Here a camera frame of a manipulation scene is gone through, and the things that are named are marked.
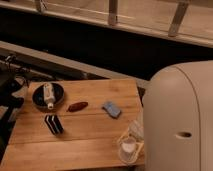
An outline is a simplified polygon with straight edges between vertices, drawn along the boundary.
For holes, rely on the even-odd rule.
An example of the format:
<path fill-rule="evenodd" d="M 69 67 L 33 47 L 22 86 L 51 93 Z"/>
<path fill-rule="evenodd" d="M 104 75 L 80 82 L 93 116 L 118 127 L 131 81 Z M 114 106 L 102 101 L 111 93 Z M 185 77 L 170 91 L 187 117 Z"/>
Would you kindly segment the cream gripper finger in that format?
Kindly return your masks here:
<path fill-rule="evenodd" d="M 117 140 L 117 144 L 120 144 L 121 141 L 124 139 L 124 138 L 127 138 L 129 137 L 129 128 L 127 128 L 123 133 L 122 135 L 119 137 L 119 139 Z"/>
<path fill-rule="evenodd" d="M 144 148 L 144 141 L 136 143 L 136 151 L 135 151 L 135 153 L 133 155 L 134 161 L 136 161 L 138 159 L 139 154 L 141 153 L 143 148 Z"/>

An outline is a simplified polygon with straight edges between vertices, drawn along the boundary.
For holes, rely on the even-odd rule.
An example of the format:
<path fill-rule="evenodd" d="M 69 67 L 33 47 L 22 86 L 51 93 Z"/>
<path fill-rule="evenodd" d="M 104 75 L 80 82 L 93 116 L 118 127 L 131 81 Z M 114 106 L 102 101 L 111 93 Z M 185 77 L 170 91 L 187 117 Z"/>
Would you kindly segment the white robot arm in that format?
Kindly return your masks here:
<path fill-rule="evenodd" d="M 213 60 L 158 71 L 143 111 L 118 140 L 118 156 L 145 171 L 213 171 Z"/>

